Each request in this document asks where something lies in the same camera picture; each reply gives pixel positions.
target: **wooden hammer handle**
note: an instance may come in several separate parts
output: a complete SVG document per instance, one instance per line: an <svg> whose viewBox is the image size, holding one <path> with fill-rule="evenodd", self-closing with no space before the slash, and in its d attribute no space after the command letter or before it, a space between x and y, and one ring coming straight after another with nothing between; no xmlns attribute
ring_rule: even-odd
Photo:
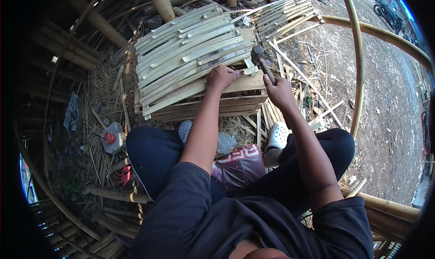
<svg viewBox="0 0 435 259"><path fill-rule="evenodd" d="M273 85L276 85L276 80L274 75L272 74L272 71L270 70L269 66L266 64L263 58L258 59L258 63L260 64L261 70L263 70L264 73L266 73L272 82Z"/></svg>

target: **hammer head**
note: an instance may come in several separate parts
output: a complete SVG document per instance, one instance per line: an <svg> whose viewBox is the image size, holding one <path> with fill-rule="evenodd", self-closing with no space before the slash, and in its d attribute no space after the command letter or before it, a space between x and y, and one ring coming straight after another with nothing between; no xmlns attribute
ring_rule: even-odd
<svg viewBox="0 0 435 259"><path fill-rule="evenodd" d="M251 50L251 61L254 65L258 64L258 59L263 58L264 49L260 45L256 45Z"/></svg>

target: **hammer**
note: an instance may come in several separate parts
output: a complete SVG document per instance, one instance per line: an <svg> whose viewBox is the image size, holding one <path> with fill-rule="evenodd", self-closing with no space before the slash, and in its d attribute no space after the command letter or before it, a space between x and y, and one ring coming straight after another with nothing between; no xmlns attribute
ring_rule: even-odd
<svg viewBox="0 0 435 259"><path fill-rule="evenodd" d="M260 45L256 45L251 50L251 60L254 65L259 65L263 73L266 73L273 85L276 85L275 77L273 76L269 66L264 61L264 49Z"/></svg>

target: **dirt ground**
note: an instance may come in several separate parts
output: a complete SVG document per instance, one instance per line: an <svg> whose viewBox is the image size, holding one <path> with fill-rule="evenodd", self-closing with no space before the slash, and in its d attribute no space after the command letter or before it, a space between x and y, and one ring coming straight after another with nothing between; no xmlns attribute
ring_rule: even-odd
<svg viewBox="0 0 435 259"><path fill-rule="evenodd" d="M324 0L326 5L317 0L311 1L322 15L348 18L343 0ZM384 20L373 12L374 0L353 1L360 21L390 30ZM356 87L351 29L324 24L299 35L297 40L312 43L320 50L323 44L328 51L324 56L323 51L312 49L318 70L323 72L326 57L329 77L323 79L328 90L326 100L331 106L340 100L345 101L345 105L338 107L335 113L340 120L343 119L343 126L350 127L345 116L353 115L348 101L355 98ZM423 106L416 96L411 57L367 34L362 35L362 42L365 57L363 112L355 140L355 158L343 180L349 183L352 176L356 176L358 182L366 177L362 192L410 205L423 157L420 120ZM305 58L294 54L290 57L292 55L295 60L310 60L308 51L302 55Z"/></svg>

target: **leg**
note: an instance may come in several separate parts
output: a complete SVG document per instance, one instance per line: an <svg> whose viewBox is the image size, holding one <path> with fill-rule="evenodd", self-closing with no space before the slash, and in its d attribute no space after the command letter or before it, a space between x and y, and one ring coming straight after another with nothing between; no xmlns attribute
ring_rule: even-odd
<svg viewBox="0 0 435 259"><path fill-rule="evenodd" d="M166 176L183 153L184 144L178 132L136 126L128 134L126 144L131 166L148 195L155 200L163 190ZM210 181L210 191L212 203L226 195L215 181Z"/></svg>
<svg viewBox="0 0 435 259"><path fill-rule="evenodd" d="M353 137L342 129L330 129L316 134L316 137L328 155L338 181L354 156ZM299 173L303 164L299 164L291 134L287 146L279 154L278 162L278 168L248 186L243 195L273 198L283 204L294 217L298 217L310 208L310 203Z"/></svg>

